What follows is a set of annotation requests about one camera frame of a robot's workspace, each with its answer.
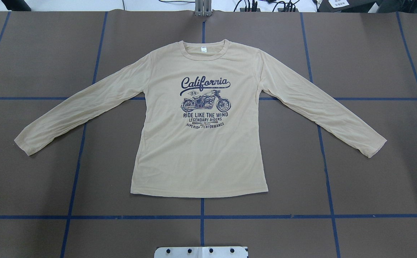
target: beige shirt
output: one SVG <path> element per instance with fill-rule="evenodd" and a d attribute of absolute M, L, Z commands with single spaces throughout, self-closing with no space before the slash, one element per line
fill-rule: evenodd
<path fill-rule="evenodd" d="M 156 49 L 66 99 L 23 129 L 15 142 L 31 155 L 144 92 L 146 120 L 131 193 L 227 197 L 266 192 L 258 125 L 262 90 L 367 157 L 386 142 L 274 57 L 226 39 Z"/>

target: shirt sleeve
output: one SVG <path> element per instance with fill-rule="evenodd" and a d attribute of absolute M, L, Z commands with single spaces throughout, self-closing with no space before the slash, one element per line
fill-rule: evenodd
<path fill-rule="evenodd" d="M 387 141 L 358 116 L 280 61 L 259 50 L 259 88 L 346 144 L 372 157 Z"/>
<path fill-rule="evenodd" d="M 67 98 L 23 129 L 15 143 L 32 155 L 69 130 L 99 116 L 147 87 L 151 54 Z"/>

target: brown-gray floor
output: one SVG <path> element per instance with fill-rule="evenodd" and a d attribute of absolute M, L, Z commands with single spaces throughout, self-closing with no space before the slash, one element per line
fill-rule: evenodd
<path fill-rule="evenodd" d="M 371 159 L 262 93 L 268 193 L 129 194 L 144 95 L 27 157 L 13 142 L 52 107 L 184 40 L 259 47 L 388 142 Z M 417 257 L 417 15 L 0 12 L 0 257 L 152 257 L 248 246 L 252 258 Z"/>

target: crew neckline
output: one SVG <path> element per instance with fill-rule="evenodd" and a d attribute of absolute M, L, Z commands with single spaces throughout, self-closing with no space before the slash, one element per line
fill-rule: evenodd
<path fill-rule="evenodd" d="M 187 46 L 203 47 L 203 46 L 218 46 L 221 44 L 223 45 L 223 49 L 221 49 L 220 52 L 213 54 L 211 56 L 205 56 L 205 57 L 193 56 L 192 54 L 189 54 L 186 50 Z M 227 39 L 223 39 L 222 41 L 213 42 L 213 43 L 188 43 L 184 41 L 178 42 L 178 46 L 181 51 L 181 54 L 184 55 L 188 59 L 196 60 L 196 61 L 211 61 L 211 60 L 215 60 L 215 59 L 222 57 L 224 54 L 226 54 L 226 51 L 228 51 L 229 44 L 230 44 L 230 41 Z"/>

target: motorcycle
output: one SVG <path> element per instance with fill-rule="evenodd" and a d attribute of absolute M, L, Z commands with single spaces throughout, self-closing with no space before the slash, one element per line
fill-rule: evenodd
<path fill-rule="evenodd" d="M 221 112 L 226 112 L 231 108 L 231 102 L 227 98 L 221 98 L 220 92 L 221 90 L 212 90 L 200 96 L 184 98 L 181 109 L 185 112 L 191 112 L 195 109 L 212 109 L 215 98 L 218 98 L 216 108 Z"/>

